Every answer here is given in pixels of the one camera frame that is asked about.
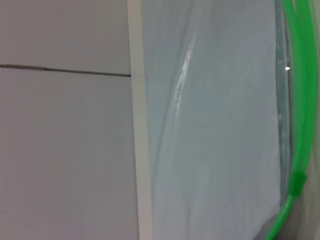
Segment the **green plastic tubing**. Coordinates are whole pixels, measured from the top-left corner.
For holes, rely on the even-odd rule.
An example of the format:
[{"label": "green plastic tubing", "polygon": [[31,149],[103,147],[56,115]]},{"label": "green plastic tubing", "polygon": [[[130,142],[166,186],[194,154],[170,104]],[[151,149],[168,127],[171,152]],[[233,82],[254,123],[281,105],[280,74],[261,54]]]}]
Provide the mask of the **green plastic tubing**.
[{"label": "green plastic tubing", "polygon": [[288,197],[267,240],[273,240],[285,224],[296,197],[302,194],[314,140],[317,102],[316,40],[309,0],[282,0],[291,35],[294,85],[294,156]]}]

